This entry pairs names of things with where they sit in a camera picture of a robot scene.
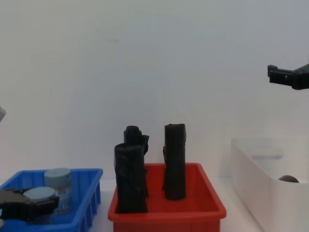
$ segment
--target white backdrop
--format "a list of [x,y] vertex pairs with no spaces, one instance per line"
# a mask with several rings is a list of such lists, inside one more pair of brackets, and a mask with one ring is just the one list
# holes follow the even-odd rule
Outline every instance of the white backdrop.
[[0,178],[100,167],[127,125],[163,162],[164,125],[185,123],[187,161],[229,175],[230,139],[308,135],[309,90],[267,65],[309,54],[307,0],[0,1]]

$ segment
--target light blue jar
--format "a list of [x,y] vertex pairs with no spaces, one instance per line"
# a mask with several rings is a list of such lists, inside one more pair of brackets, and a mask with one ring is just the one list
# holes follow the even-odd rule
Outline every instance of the light blue jar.
[[68,168],[56,168],[44,173],[45,185],[56,191],[59,196],[59,205],[56,215],[69,214],[72,211],[72,186],[71,170]]
[[[56,191],[50,187],[37,187],[24,192],[24,196],[37,202],[47,201],[51,197],[55,197],[55,195]],[[53,224],[55,219],[54,216],[55,216],[54,214],[50,214],[37,217],[36,219],[34,219],[33,222],[31,222],[31,224],[35,225]]]

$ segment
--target red plastic tray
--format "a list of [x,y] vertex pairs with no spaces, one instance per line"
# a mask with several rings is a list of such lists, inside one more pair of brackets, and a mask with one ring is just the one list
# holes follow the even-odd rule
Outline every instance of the red plastic tray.
[[164,164],[145,164],[147,169],[148,213],[119,214],[117,188],[108,219],[114,232],[219,232],[226,209],[202,166],[186,163],[186,198],[169,201],[162,191]]

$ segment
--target blue bin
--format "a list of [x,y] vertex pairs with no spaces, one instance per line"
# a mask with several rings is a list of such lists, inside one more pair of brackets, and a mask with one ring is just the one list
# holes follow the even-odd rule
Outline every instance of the blue bin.
[[[46,170],[20,171],[7,180],[0,189],[28,189],[44,186]],[[73,210],[56,217],[52,225],[29,225],[24,221],[6,220],[1,232],[87,232],[97,213],[100,197],[102,169],[72,169]]]

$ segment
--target black foam roll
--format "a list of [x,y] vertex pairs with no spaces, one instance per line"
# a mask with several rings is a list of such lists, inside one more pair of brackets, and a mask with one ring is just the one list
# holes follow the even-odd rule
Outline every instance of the black foam roll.
[[185,141],[184,124],[165,126],[165,146],[163,148],[166,164],[163,190],[168,200],[185,198]]
[[119,213],[146,213],[144,149],[141,145],[115,147]]
[[[148,151],[148,140],[149,136],[142,135],[139,127],[137,126],[127,126],[126,130],[124,131],[124,143],[129,145],[141,145],[144,149],[144,155]],[[146,177],[144,179],[144,188],[146,191],[146,196],[148,197]]]

